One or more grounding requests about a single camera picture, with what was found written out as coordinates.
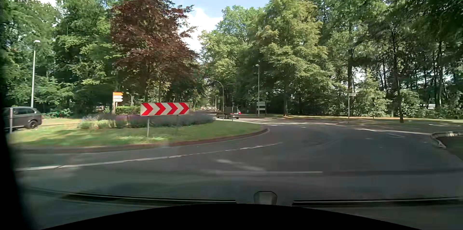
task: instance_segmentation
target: lamp post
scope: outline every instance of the lamp post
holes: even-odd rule
[[[214,80],[214,79],[211,79],[213,81],[216,81],[217,83],[219,83],[220,85],[222,85],[221,82],[217,81],[217,80]],[[224,93],[224,86],[222,85],[222,120],[225,118],[225,93]]]
[[[40,43],[39,40],[34,41],[34,58],[32,60],[32,92],[31,92],[31,107],[34,107],[34,80],[35,80],[35,43]]]
[[[258,102],[260,101],[260,65],[256,64],[256,66],[258,67]],[[256,105],[257,109],[258,109],[258,117],[260,117],[260,109],[259,109],[259,106],[258,104]]]

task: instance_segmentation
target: road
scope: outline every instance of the road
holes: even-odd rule
[[[463,196],[463,161],[425,133],[370,131],[334,122],[221,120],[270,131],[219,143],[85,154],[17,153],[18,179],[39,228],[143,207],[79,204],[37,189],[124,196],[232,199],[256,191],[293,200]],[[50,218],[49,213],[63,216]]]

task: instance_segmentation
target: dark car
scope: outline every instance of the dark car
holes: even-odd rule
[[[239,119],[239,116],[241,115],[241,111],[238,109],[238,107],[224,107],[223,111],[222,109],[218,110],[218,113],[216,114],[217,118],[236,118]]]
[[[32,107],[11,107],[13,109],[13,130],[19,128],[37,128],[42,124],[42,114]],[[5,129],[10,128],[10,108],[3,108]]]

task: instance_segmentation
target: chevron sign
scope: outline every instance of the chevron sign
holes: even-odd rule
[[[140,116],[184,115],[190,112],[190,103],[142,103]]]

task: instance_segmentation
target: red-leaved tree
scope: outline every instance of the red-leaved tree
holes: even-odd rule
[[[182,41],[195,29],[186,21],[190,11],[172,7],[171,0],[127,0],[113,8],[111,35],[121,54],[116,61],[119,74],[145,102],[149,88],[160,91],[162,84],[192,74],[197,54]]]

